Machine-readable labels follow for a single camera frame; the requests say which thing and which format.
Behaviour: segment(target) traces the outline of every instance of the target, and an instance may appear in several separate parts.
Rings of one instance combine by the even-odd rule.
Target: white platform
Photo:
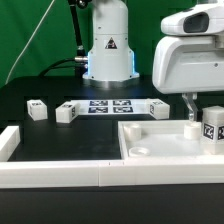
[[[184,140],[185,122],[135,122],[143,127],[136,142],[124,137],[130,122],[119,122],[121,160],[0,162],[0,188],[224,183],[224,156],[203,155],[197,141]],[[129,148],[139,144],[150,156],[130,158]]]

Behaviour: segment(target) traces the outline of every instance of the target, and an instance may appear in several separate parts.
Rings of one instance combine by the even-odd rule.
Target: green screen
[[[0,87],[31,37],[51,0],[1,0],[0,10]],[[164,36],[161,20],[190,8],[195,0],[126,0],[129,8],[129,45],[136,53],[136,70],[151,75],[158,41]],[[81,34],[86,50],[92,46],[91,5],[78,10]],[[72,18],[67,0],[56,0],[33,41],[15,67],[12,78],[36,76],[50,64],[76,54]],[[60,69],[48,75],[74,75],[72,69]]]

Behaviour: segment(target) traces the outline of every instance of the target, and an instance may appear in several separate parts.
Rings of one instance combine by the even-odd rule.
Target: triangle sticker
[[[110,38],[110,40],[106,46],[106,49],[117,49],[117,45],[115,44],[112,37]]]

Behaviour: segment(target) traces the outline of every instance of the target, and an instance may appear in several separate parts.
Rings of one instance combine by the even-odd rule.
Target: white box
[[[58,123],[70,123],[79,115],[79,108],[78,102],[65,102],[56,109],[56,121]]]
[[[8,126],[0,135],[0,162],[7,162],[19,143],[19,126]]]
[[[147,99],[146,107],[148,113],[157,120],[169,119],[170,117],[170,105],[160,99]]]
[[[47,119],[47,106],[41,100],[27,101],[28,114],[34,121]]]
[[[203,109],[202,148],[205,154],[224,155],[224,108]]]

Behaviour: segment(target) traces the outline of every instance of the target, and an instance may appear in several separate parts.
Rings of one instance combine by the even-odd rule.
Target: small white cube
[[[56,121],[58,123],[71,123],[79,115],[79,108],[78,102],[65,102],[56,109]]]
[[[206,154],[224,154],[224,108],[203,109],[202,148]]]
[[[27,110],[34,121],[47,119],[47,106],[41,100],[27,101]]]
[[[157,120],[169,119],[170,105],[160,99],[147,99],[146,108],[148,113]]]

